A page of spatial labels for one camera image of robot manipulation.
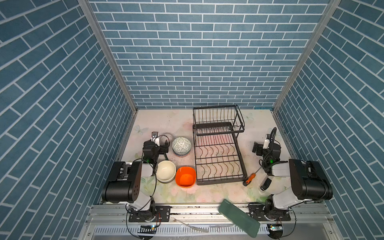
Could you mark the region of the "cream bowl striped outside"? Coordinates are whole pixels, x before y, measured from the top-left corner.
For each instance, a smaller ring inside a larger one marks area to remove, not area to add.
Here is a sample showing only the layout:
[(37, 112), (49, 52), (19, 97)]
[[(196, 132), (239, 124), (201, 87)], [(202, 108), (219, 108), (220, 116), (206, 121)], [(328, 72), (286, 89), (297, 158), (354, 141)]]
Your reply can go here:
[(176, 166), (171, 161), (161, 161), (158, 163), (158, 168), (156, 172), (157, 180), (161, 183), (169, 183), (176, 176)]

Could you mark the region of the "orange plastic bowl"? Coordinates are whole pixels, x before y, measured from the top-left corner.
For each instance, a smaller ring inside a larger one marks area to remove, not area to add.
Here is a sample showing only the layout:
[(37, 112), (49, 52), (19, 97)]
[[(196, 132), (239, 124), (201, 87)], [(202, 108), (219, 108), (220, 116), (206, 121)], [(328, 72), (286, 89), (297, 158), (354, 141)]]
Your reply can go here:
[(183, 188), (192, 187), (196, 182), (196, 170), (192, 167), (180, 167), (175, 176), (176, 184)]

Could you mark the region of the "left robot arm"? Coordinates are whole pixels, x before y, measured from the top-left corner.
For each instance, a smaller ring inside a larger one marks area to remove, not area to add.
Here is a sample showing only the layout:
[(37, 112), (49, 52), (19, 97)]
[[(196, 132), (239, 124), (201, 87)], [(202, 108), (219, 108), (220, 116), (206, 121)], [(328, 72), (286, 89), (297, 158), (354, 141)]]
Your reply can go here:
[(164, 144), (156, 140), (144, 142), (143, 155), (132, 161), (114, 162), (102, 190), (104, 203), (125, 204), (128, 213), (149, 216), (156, 213), (153, 196), (141, 192), (141, 178), (155, 177), (160, 155), (169, 151), (170, 141)]

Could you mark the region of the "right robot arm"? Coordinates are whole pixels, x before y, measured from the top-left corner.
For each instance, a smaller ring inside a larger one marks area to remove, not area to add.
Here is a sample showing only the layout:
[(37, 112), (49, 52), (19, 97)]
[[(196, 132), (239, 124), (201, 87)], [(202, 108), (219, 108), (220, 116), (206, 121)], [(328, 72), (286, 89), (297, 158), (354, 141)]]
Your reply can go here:
[(291, 185), (265, 201), (265, 214), (286, 213), (290, 208), (307, 202), (321, 202), (333, 197), (333, 188), (319, 162), (297, 159), (281, 160), (281, 146), (265, 141), (254, 143), (252, 152), (262, 157), (261, 169), (266, 177), (260, 185), (265, 192), (274, 178), (288, 178)]

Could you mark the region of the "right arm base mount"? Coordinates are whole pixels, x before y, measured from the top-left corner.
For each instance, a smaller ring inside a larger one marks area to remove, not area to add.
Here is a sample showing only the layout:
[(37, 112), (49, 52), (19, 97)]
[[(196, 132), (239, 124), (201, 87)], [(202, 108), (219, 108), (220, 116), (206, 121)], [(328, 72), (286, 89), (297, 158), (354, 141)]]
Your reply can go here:
[(262, 204), (250, 204), (248, 209), (250, 216), (259, 222), (291, 221), (288, 210), (279, 210)]

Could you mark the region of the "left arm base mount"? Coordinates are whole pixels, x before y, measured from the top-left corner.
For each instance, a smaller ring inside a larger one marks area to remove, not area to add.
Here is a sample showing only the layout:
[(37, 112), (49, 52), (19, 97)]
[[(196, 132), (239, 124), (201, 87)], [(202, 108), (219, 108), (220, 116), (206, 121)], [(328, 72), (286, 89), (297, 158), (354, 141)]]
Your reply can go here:
[(152, 206), (146, 211), (131, 211), (128, 221), (130, 223), (154, 222), (160, 217), (158, 222), (169, 222), (171, 214), (171, 206)]

